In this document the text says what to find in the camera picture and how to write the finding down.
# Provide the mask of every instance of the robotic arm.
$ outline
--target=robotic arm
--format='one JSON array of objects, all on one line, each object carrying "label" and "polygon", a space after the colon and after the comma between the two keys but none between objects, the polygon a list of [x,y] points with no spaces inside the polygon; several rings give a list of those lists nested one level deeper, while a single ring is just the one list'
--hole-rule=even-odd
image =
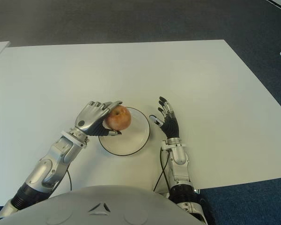
[{"label": "robotic arm", "polygon": [[150,119],[157,124],[167,136],[167,140],[162,141],[161,149],[169,154],[169,199],[180,208],[189,212],[197,219],[207,225],[203,209],[199,204],[200,198],[194,191],[187,167],[189,163],[188,155],[185,151],[185,144],[179,138],[179,126],[173,108],[163,97],[159,98],[162,108],[158,110],[164,117],[164,122],[154,115]]},{"label": "robotic arm", "polygon": [[89,102],[78,115],[75,127],[68,132],[61,132],[62,137],[50,147],[16,195],[5,204],[0,211],[0,219],[48,199],[65,176],[71,162],[86,147],[88,135],[120,135],[119,131],[104,128],[102,122],[121,103]]}]

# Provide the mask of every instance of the gray carpet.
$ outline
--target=gray carpet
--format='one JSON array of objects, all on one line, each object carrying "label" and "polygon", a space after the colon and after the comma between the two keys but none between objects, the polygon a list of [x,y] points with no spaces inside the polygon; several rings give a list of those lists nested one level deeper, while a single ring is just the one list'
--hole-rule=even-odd
[{"label": "gray carpet", "polygon": [[[281,10],[265,0],[0,0],[11,46],[208,39],[226,40],[281,105]],[[281,179],[203,194],[218,225],[281,224]]]}]

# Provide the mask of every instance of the apple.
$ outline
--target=apple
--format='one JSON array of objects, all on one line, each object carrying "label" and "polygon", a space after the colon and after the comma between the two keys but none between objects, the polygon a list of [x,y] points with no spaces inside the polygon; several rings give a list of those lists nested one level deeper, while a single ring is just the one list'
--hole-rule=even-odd
[{"label": "apple", "polygon": [[105,122],[110,129],[117,131],[124,130],[131,123],[131,115],[126,107],[118,105],[109,113]]}]

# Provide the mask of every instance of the white plate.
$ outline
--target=white plate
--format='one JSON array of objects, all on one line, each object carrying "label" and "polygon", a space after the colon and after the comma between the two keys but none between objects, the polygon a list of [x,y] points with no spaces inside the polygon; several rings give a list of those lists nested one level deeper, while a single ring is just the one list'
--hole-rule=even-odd
[{"label": "white plate", "polygon": [[127,107],[131,114],[131,124],[121,130],[122,135],[101,136],[99,141],[111,154],[128,156],[145,146],[150,135],[150,126],[146,116],[137,109]]}]

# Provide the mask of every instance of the plate rim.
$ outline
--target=plate rim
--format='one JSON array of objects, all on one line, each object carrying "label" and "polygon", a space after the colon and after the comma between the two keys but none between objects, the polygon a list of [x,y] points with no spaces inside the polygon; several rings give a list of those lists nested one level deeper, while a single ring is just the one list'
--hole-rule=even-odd
[{"label": "plate rim", "polygon": [[[128,106],[127,106],[126,108],[135,109],[136,111],[139,111],[141,114],[143,114],[140,110],[138,110],[138,109],[136,109],[136,108],[128,107]],[[138,149],[137,151],[135,151],[135,152],[133,152],[133,153],[127,154],[127,155],[118,155],[118,154],[115,154],[115,153],[112,153],[112,152],[108,151],[108,150],[102,145],[101,140],[100,140],[100,136],[98,136],[98,139],[99,139],[99,142],[100,142],[101,146],[102,146],[106,151],[108,151],[110,154],[115,155],[115,156],[129,156],[129,155],[135,154],[136,152],[140,151],[140,150],[147,144],[147,142],[148,142],[148,140],[149,140],[149,137],[150,137],[150,134],[151,134],[150,123],[149,123],[149,121],[148,121],[146,115],[143,114],[143,116],[144,116],[144,117],[146,118],[146,120],[147,120],[147,123],[148,123],[148,126],[149,126],[149,134],[148,134],[148,138],[147,138],[146,142],[143,144],[143,146],[140,147],[140,149]]]}]

